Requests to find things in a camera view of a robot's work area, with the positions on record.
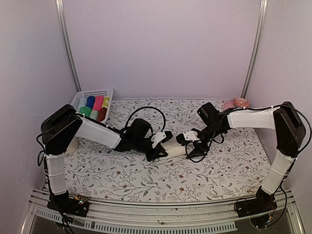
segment white plastic bracket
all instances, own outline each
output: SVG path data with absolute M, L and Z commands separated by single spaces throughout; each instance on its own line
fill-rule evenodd
M 187 132 L 184 132 L 183 135 L 184 135 L 185 140 L 190 140 L 190 141 L 200 140 L 197 137 L 197 132 L 195 132 L 195 131 L 187 131 Z
M 166 138 L 166 134 L 164 132 L 158 132 L 152 136 L 151 141 L 153 142 L 152 148 L 155 148 L 158 143 L 160 143 L 163 139 Z

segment white plastic basket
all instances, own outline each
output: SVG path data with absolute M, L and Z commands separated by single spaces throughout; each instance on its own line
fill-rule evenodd
M 79 110 L 77 110 L 78 104 L 79 104 L 79 99 L 80 98 L 88 98 L 89 96 L 109 96 L 109 103 L 108 103 L 106 116 L 105 116 L 105 119 L 103 121 L 101 121 L 102 123 L 105 123 L 108 119 L 109 110 L 110 110 L 111 104 L 112 104 L 113 89 L 103 89 L 103 90 L 94 90 L 94 91 L 80 91 L 80 92 L 76 93 L 76 95 L 74 96 L 74 98 L 70 104 L 74 107 L 74 109 L 76 111 L 79 111 Z

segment white cylinder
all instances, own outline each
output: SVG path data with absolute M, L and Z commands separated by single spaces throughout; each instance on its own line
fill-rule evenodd
M 277 150 L 271 170 L 264 180 L 261 189 L 269 195 L 275 193 L 293 161 L 294 158 L 286 156 Z
M 67 153 L 71 154 L 78 149 L 79 143 L 77 137 L 74 137 L 67 147 Z
M 228 114 L 230 128 L 268 128 L 275 130 L 273 112 L 278 108 L 265 111 L 234 111 Z
M 47 167 L 50 187 L 54 195 L 60 195 L 67 191 L 65 184 L 65 170 L 64 170 L 64 156 L 66 153 L 60 155 L 47 155 Z

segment table surface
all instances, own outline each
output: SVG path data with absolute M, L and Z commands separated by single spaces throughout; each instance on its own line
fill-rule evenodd
M 218 100 L 113 100 L 107 123 L 121 129 L 134 110 L 154 106 L 165 114 L 166 130 L 177 136 L 205 127 L 196 111 L 208 101 L 222 111 L 224 101 Z M 154 132 L 162 126 L 154 110 L 135 117 L 151 123 Z M 147 162 L 142 153 L 115 152 L 79 139 L 79 148 L 64 161 L 66 184 L 72 194 L 123 201 L 193 202 L 254 195 L 271 166 L 254 129 L 233 129 L 224 137 L 200 163 L 185 156 Z

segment black cable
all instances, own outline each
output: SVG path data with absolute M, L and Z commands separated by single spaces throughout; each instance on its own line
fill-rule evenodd
M 275 223 L 277 223 L 281 219 L 281 217 L 283 216 L 283 214 L 286 211 L 286 207 L 287 207 L 287 194 L 286 194 L 285 190 L 282 188 L 282 183 L 283 183 L 283 181 L 281 182 L 279 188 L 282 190 L 282 192 L 285 195 L 285 206 L 284 206 L 284 209 L 283 209 L 281 215 L 278 217 L 278 219 L 274 223 L 269 223 L 267 227 L 270 227 L 270 226 L 274 225 Z
M 39 141 L 39 137 L 41 137 L 43 134 L 39 134 L 37 137 L 36 137 L 36 142 L 42 147 L 42 150 L 45 152 L 45 148 L 44 148 L 44 145 Z
M 140 110 L 143 110 L 143 109 L 154 109 L 154 110 L 158 111 L 159 113 L 161 113 L 162 118 L 163 118 L 163 120 L 164 120 L 163 125 L 162 125 L 162 129 L 161 129 L 161 131 L 163 131 L 163 130 L 165 129 L 165 127 L 166 127 L 166 117 L 165 117 L 164 113 L 163 113 L 160 109 L 158 109 L 158 108 L 156 108 L 156 107 L 153 107 L 153 106 L 144 106 L 144 107 L 141 107 L 141 108 L 136 109 L 136 110 L 129 116 L 129 118 L 128 118 L 128 120 L 127 120 L 127 122 L 126 122 L 126 124 L 125 124 L 125 126 L 124 126 L 123 129 L 126 129 L 126 128 L 128 127 L 129 121 L 130 121 L 130 119 L 133 117 L 133 115 L 134 115 L 136 112 L 138 112 L 138 111 L 140 111 Z
M 68 221 L 67 221 L 67 217 L 64 215 L 64 214 L 61 214 L 60 215 L 62 216 L 62 223 L 63 225 L 66 225 L 66 227 L 64 227 L 64 231 L 67 233 L 67 234 L 75 234 L 73 229 L 70 227 Z
M 204 158 L 205 158 L 205 157 L 207 156 L 207 154 L 208 154 L 208 151 L 210 150 L 211 144 L 213 143 L 213 139 L 214 139 L 214 137 L 215 137 L 215 133 L 216 133 L 216 131 L 214 132 L 213 137 L 212 137 L 212 138 L 210 139 L 210 141 L 209 141 L 208 150 L 206 151 L 205 155 L 204 155 L 200 160 L 195 161 L 195 160 L 193 160 L 191 157 L 189 157 L 189 154 L 188 154 L 188 152 L 187 152 L 187 145 L 188 145 L 188 144 L 185 145 L 185 154 L 186 154 L 186 158 L 188 158 L 190 161 L 192 161 L 192 162 L 194 162 L 194 163 L 199 163 L 199 162 L 201 162 L 202 160 L 204 160 Z
M 37 156 L 37 166 L 41 166 L 43 160 L 44 160 L 44 156 L 41 157 L 40 159 L 40 155 L 44 153 L 44 150 L 41 150 L 39 153 L 38 153 L 38 156 Z
M 213 141 L 214 141 L 215 143 L 222 144 L 222 143 L 224 142 L 224 136 L 223 136 L 223 134 L 221 134 L 221 138 L 222 138 L 222 140 L 221 140 L 220 142 L 216 141 L 215 139 L 213 139 Z

